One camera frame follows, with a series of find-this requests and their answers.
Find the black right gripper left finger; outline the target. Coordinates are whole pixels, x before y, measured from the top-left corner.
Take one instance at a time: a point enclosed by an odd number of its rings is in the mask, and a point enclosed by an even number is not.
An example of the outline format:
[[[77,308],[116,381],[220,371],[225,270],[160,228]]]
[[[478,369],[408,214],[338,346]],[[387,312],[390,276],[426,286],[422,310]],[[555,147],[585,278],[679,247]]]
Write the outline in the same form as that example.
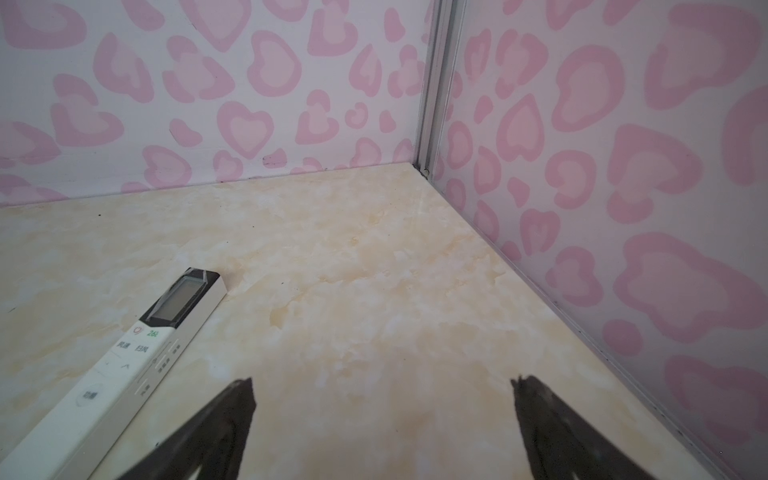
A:
[[[257,403],[250,378],[230,383],[123,479],[236,479]]]

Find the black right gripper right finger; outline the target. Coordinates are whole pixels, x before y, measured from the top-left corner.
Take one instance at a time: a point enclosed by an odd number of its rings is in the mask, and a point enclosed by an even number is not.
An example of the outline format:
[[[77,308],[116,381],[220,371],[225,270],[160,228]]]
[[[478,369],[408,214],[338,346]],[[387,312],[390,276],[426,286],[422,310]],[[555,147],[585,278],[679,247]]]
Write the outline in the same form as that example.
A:
[[[654,479],[537,377],[510,383],[534,479]]]

